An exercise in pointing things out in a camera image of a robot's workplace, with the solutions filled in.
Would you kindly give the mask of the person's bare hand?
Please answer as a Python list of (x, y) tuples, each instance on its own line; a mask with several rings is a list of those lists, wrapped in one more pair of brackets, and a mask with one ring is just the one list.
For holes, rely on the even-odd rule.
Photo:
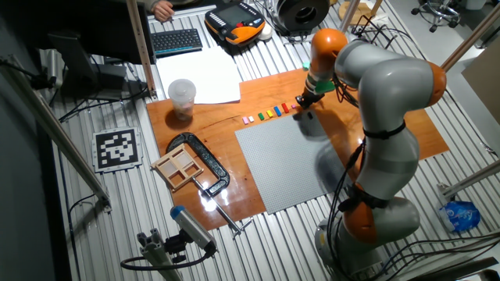
[(168, 1), (157, 1), (152, 7), (152, 14), (159, 22), (166, 22), (174, 15), (173, 4)]

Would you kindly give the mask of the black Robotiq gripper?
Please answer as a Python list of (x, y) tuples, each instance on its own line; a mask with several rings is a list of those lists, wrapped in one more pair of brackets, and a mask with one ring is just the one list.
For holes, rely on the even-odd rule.
[(318, 102), (323, 97), (324, 94), (314, 94), (313, 92), (305, 89), (300, 96), (295, 97), (295, 100), (304, 110), (307, 110), (312, 104)]

